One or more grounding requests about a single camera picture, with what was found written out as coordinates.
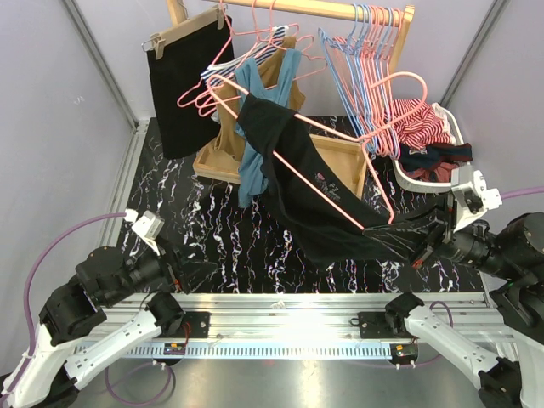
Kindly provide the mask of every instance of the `wooden box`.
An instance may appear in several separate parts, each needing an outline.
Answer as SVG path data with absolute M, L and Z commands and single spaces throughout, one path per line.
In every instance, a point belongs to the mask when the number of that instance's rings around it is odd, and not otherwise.
M 347 140 L 310 135 L 317 151 L 337 177 L 359 198 L 365 185 L 366 161 L 360 145 Z M 223 151 L 213 148 L 215 140 L 196 156 L 193 168 L 198 176 L 239 184 L 240 163 Z

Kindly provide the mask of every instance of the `cable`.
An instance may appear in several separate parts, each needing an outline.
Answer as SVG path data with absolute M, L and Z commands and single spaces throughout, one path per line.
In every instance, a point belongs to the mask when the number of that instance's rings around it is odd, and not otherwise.
M 23 377 L 23 374 L 25 374 L 26 368 L 31 363 L 31 358 L 34 356 L 34 352 L 36 351 L 36 330 L 34 329 L 34 322 L 32 321 L 30 293 L 31 283 L 34 279 L 34 275 L 36 274 L 37 269 L 40 267 L 45 257 L 47 257 L 48 254 L 53 250 L 53 248 L 55 248 L 57 244 L 59 244 L 59 242 L 64 240 L 72 232 L 75 232 L 80 228 L 83 228 L 92 223 L 97 223 L 108 218 L 125 217 L 126 215 L 127 214 L 124 212 L 114 212 L 112 214 L 99 215 L 98 217 L 90 218 L 87 221 L 83 221 L 82 223 L 74 225 L 73 227 L 59 235 L 53 242 L 51 242 L 48 247 L 43 250 L 43 252 L 37 258 L 36 262 L 32 265 L 31 271 L 26 278 L 23 295 L 23 309 L 25 311 L 26 325 L 28 327 L 28 335 L 30 338 L 30 344 L 28 346 L 28 356 L 23 360 L 23 364 L 17 371 L 17 374 L 15 374 L 14 380 L 11 382 L 11 384 L 9 384 L 9 387 L 6 389 L 6 394 L 3 395 L 2 398 L 0 398 L 0 408 L 3 407 L 3 403 L 8 399 L 11 392 L 17 386 L 17 383 Z
M 190 332 L 191 332 L 189 322 L 185 323 L 182 327 L 184 328 L 184 332 L 185 332 L 185 344 L 184 344 L 184 348 L 186 348 L 186 347 L 187 347 L 187 343 L 189 342 L 189 335 L 190 335 Z
M 448 319 L 450 320 L 450 327 L 453 327 L 453 314 L 451 313 L 451 310 L 450 310 L 450 308 L 448 307 L 447 304 L 445 304 L 441 300 L 436 300 L 436 301 L 432 302 L 431 305 L 428 308 L 433 310 L 434 306 L 436 306 L 437 304 L 444 307 L 446 313 L 448 314 Z
M 116 382 L 114 382 L 113 384 L 110 385 L 110 387 L 112 388 L 115 388 L 117 387 L 118 385 L 121 385 L 123 384 L 124 382 L 126 382 L 130 377 L 132 377 L 134 374 L 136 374 L 138 371 L 141 371 L 143 370 L 144 368 L 147 368 L 149 366 L 153 366 L 153 362 L 150 362 L 150 363 L 144 363 L 144 364 L 141 364 L 141 365 L 138 365 L 137 367 L 133 368 L 131 371 L 129 371 L 127 374 L 125 374 L 121 379 L 117 380 Z M 103 390 L 99 391 L 98 393 L 96 393 L 97 395 L 101 395 L 103 393 L 107 393 L 108 392 L 108 388 L 104 388 Z
M 146 363 L 146 365 L 147 366 L 154 366 L 155 363 Z M 175 382 L 175 374 L 174 374 L 172 368 L 169 367 L 168 365 L 164 365 L 164 364 L 163 364 L 163 367 L 166 367 L 167 373 L 168 373 L 168 378 L 167 378 L 166 384 L 164 384 L 164 387 L 162 387 L 162 390 L 159 391 L 159 394 L 157 394 L 155 397 L 153 397 L 152 399 L 149 399 L 149 400 L 147 400 L 145 402 L 127 401 L 126 399 L 123 399 L 119 395 L 117 395 L 115 393 L 115 391 L 113 390 L 113 387 L 118 385 L 120 382 L 125 381 L 130 375 L 134 374 L 136 371 L 143 368 L 143 366 L 137 367 L 136 369 L 132 370 L 131 372 L 129 372 L 129 374 L 127 374 L 124 378 L 122 378 L 122 380 L 116 382 L 114 385 L 110 384 L 110 367 L 107 367 L 104 370 L 105 387 L 106 387 L 106 389 L 108 390 L 108 392 L 110 393 L 111 397 L 114 400 L 116 400 L 117 402 L 121 402 L 124 405 L 128 405 L 128 406 L 147 406 L 147 405 L 155 404 L 164 395 L 164 393 L 166 393 L 166 391 L 168 389 L 168 385 L 170 385 L 170 381 L 172 381 L 173 378 L 174 378 L 174 382 Z
M 144 306 L 144 302 L 147 300 L 147 298 L 149 296 L 151 296 L 153 294 L 156 294 L 156 293 L 161 291 L 161 286 L 162 286 L 162 282 L 156 289 L 154 289 L 153 291 L 148 292 L 147 295 L 144 296 L 144 300 L 142 300 L 142 302 L 139 304 L 139 310 L 140 311 L 142 310 L 142 306 Z
M 508 191 L 507 193 L 501 194 L 501 198 L 503 200 L 507 200 L 509 198 L 529 196 L 531 194 L 540 194 L 540 193 L 544 193 L 544 185 L 541 185 L 540 187 L 533 187 L 530 189 Z
M 432 302 L 431 305 L 428 307 L 430 310 L 433 310 L 434 307 L 439 304 L 440 306 L 443 306 L 446 313 L 448 314 L 448 319 L 450 321 L 450 327 L 453 327 L 453 314 L 451 313 L 451 310 L 450 308 L 448 307 L 447 304 L 445 304 L 444 302 L 442 302 L 441 300 L 437 300 L 435 302 Z M 436 356 L 434 356 L 431 360 L 429 361 L 424 361 L 422 363 L 419 363 L 417 365 L 417 367 L 427 367 L 427 366 L 430 366 L 432 365 L 434 362 L 436 362 L 437 360 L 440 360 L 442 358 L 442 354 L 437 354 Z M 385 369 L 385 370 L 389 370 L 389 369 L 392 369 L 394 368 L 396 370 L 396 366 L 394 365 L 378 365 L 378 364 L 369 364 L 369 363 L 365 363 L 363 361 L 354 361 L 354 360 L 345 360 L 346 363 L 349 363 L 349 364 L 355 364 L 357 366 L 363 366 L 363 367 L 368 367 L 368 368 L 376 368 L 378 370 L 382 370 L 382 369 Z M 411 365 L 401 365 L 400 368 L 402 369 L 405 369 L 405 368 L 412 368 Z

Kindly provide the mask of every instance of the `red striped shirt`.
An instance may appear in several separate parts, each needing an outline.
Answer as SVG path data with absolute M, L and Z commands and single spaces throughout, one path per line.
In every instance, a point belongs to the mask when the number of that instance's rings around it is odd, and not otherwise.
M 419 99 L 394 99 L 393 114 L 398 117 L 419 103 Z M 424 104 L 418 111 L 393 125 L 399 137 L 399 142 L 422 149 L 433 143 L 451 144 L 451 134 L 444 130 L 444 120 L 436 116 L 429 104 Z

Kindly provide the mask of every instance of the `wooden rack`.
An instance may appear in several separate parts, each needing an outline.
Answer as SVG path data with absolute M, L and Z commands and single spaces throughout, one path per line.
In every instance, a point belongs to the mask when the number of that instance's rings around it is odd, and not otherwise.
M 207 0 L 218 3 L 218 0 Z M 257 0 L 255 7 L 260 9 L 269 9 L 273 0 Z M 223 0 L 225 4 L 234 4 L 239 6 L 251 7 L 252 0 Z M 167 0 L 168 11 L 173 25 L 177 25 L 187 19 L 186 10 L 182 0 Z M 300 0 L 277 0 L 274 4 L 274 10 L 287 11 L 298 14 L 316 15 L 329 17 L 337 20 L 355 20 L 354 7 L 348 4 L 330 3 L 323 1 L 300 1 Z M 410 24 L 415 12 L 414 6 L 406 6 L 404 13 L 399 16 L 395 14 L 394 24 L 398 26 L 400 18 L 402 25 L 399 37 L 389 61 L 389 69 L 394 72 L 402 53 Z M 358 14 L 364 16 L 362 9 Z M 380 23 L 389 22 L 389 16 L 386 13 Z M 362 197 L 363 187 L 365 185 L 366 161 L 361 152 L 359 144 L 348 142 L 347 140 L 332 139 L 322 136 L 311 135 L 312 141 L 320 153 L 323 160 L 337 175 L 337 177 L 350 188 L 351 191 Z M 238 167 L 240 163 L 223 151 L 216 151 L 213 148 L 215 140 L 204 146 L 196 156 L 193 168 L 195 173 L 202 177 L 218 179 L 230 183 L 239 184 L 240 176 Z
M 176 3 L 177 0 L 168 0 L 169 2 Z M 208 2 L 219 3 L 219 0 L 207 0 Z M 273 0 L 257 0 L 255 2 L 255 7 L 258 9 L 269 9 L 270 5 L 273 3 Z M 233 4 L 236 6 L 245 6 L 251 7 L 253 0 L 223 0 L 224 4 Z M 316 15 L 319 17 L 328 17 L 335 20 L 355 20 L 355 9 L 351 4 L 341 4 L 341 3 L 332 3 L 332 2 L 322 2 L 322 1 L 304 1 L 304 0 L 276 0 L 274 4 L 274 11 L 286 11 L 288 13 L 296 14 L 306 14 L 306 15 Z M 394 26 L 399 26 L 400 18 L 402 18 L 402 25 L 400 27 L 399 38 L 395 44 L 393 50 L 393 55 L 389 61 L 389 69 L 391 72 L 395 72 L 397 64 L 399 63 L 400 54 L 402 53 L 402 48 L 405 46 L 406 37 L 408 36 L 408 31 L 410 30 L 410 24 L 414 18 L 414 13 L 416 7 L 408 5 L 405 7 L 405 11 L 402 16 L 394 13 Z M 357 13 L 359 16 L 359 21 L 363 21 L 365 13 L 362 8 L 359 8 Z M 380 15 L 378 24 L 385 25 L 389 22 L 389 13 L 386 12 L 383 15 Z

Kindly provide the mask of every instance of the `black and white marble surface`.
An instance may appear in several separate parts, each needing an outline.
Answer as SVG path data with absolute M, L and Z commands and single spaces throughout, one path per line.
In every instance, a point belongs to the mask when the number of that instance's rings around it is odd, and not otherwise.
M 318 122 L 351 133 L 346 116 L 314 117 Z M 312 128 L 311 133 L 325 134 Z M 151 210 L 165 219 L 162 233 L 170 241 L 192 248 L 193 259 L 218 265 L 208 276 L 192 280 L 194 292 L 203 293 L 346 293 L 346 292 L 482 292 L 479 275 L 441 260 L 419 270 L 397 262 L 353 261 L 334 263 L 318 270 L 293 242 L 288 230 L 254 201 L 240 209 L 235 186 L 198 179 L 194 156 L 167 160 L 155 119 L 150 122 L 129 208 Z M 392 162 L 377 158 L 379 173 L 397 213 L 408 213 L 426 200 L 423 194 L 402 190 L 396 183 Z M 386 211 L 370 175 L 363 199 Z M 138 256 L 145 244 L 123 225 L 118 246 L 129 257 Z

